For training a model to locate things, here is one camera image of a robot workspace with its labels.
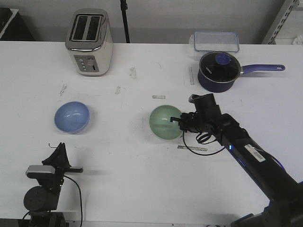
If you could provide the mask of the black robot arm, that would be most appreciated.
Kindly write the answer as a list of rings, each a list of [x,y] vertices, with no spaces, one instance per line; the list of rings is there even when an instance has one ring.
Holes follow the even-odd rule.
[[[64,179],[75,183],[80,196],[80,226],[83,223],[82,194],[79,184],[68,177],[68,173],[82,173],[82,167],[70,165],[65,143],[61,142],[55,151],[41,165],[30,165],[26,176],[36,179],[38,186],[29,189],[23,199],[26,213],[30,216],[30,227],[68,227],[70,224],[62,212],[56,212]]]
[[[297,183],[269,153],[264,151],[229,114],[222,114],[213,94],[192,94],[196,111],[171,117],[182,131],[206,133],[226,148],[269,199],[257,215],[248,214],[232,227],[301,227],[303,184]]]

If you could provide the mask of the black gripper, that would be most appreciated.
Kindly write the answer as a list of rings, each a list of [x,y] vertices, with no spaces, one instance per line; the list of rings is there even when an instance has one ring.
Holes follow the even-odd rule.
[[[51,166],[64,163],[67,167]],[[60,142],[55,151],[47,159],[42,161],[42,173],[39,185],[43,187],[59,187],[63,184],[65,173],[83,173],[83,167],[70,166],[65,143]]]
[[[182,131],[209,132],[206,125],[210,123],[211,119],[222,114],[213,93],[202,95],[194,106],[196,108],[195,112],[182,113],[180,118],[172,116],[170,121],[178,122]]]

